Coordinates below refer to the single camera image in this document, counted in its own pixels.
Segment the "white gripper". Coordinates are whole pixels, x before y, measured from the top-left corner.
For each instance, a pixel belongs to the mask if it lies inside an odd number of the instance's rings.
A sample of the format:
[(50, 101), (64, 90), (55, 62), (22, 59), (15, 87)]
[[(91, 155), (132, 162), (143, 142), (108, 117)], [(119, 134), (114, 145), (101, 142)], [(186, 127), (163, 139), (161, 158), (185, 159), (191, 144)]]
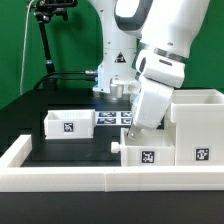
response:
[(140, 92), (133, 102), (132, 124), (128, 137), (135, 139), (140, 130), (156, 129), (170, 104), (173, 88), (141, 76)]

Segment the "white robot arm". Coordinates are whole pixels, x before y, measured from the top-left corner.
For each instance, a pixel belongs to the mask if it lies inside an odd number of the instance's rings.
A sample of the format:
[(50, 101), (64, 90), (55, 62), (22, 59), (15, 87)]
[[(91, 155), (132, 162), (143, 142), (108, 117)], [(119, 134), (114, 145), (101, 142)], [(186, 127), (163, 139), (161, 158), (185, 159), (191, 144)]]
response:
[(129, 95), (128, 136), (157, 128), (176, 88), (210, 0), (88, 0), (99, 15), (103, 59), (94, 91)]

